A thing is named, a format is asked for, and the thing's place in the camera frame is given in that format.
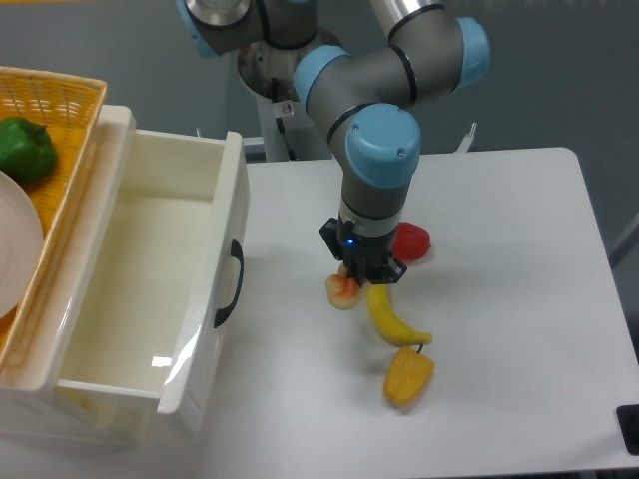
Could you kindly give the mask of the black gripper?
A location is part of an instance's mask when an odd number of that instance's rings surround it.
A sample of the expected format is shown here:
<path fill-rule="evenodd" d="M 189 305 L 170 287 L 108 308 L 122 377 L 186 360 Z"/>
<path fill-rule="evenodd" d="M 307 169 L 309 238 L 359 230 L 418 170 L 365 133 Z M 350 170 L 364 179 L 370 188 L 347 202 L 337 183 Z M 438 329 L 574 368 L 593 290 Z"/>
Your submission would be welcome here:
<path fill-rule="evenodd" d="M 359 285 L 398 283 L 407 266 L 392 254 L 401 212 L 374 219 L 339 212 L 319 229 L 332 256 L 342 263 L 342 275 Z"/>

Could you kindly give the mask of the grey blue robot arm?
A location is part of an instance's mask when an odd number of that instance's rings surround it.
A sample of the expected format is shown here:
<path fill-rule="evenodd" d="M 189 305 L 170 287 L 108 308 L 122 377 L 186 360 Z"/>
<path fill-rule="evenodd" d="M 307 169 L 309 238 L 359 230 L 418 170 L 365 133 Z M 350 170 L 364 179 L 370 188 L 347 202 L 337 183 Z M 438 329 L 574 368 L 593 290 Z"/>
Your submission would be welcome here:
<path fill-rule="evenodd" d="M 375 1 L 384 47 L 355 58 L 320 32 L 314 1 L 181 1 L 189 35 L 204 56 L 259 54 L 258 73 L 274 101 L 294 100 L 342 170 L 336 218 L 320 235 L 349 277 L 395 283 L 405 265 L 392 252 L 419 163 L 416 103 L 480 81 L 489 40 L 469 17 L 439 1 Z"/>

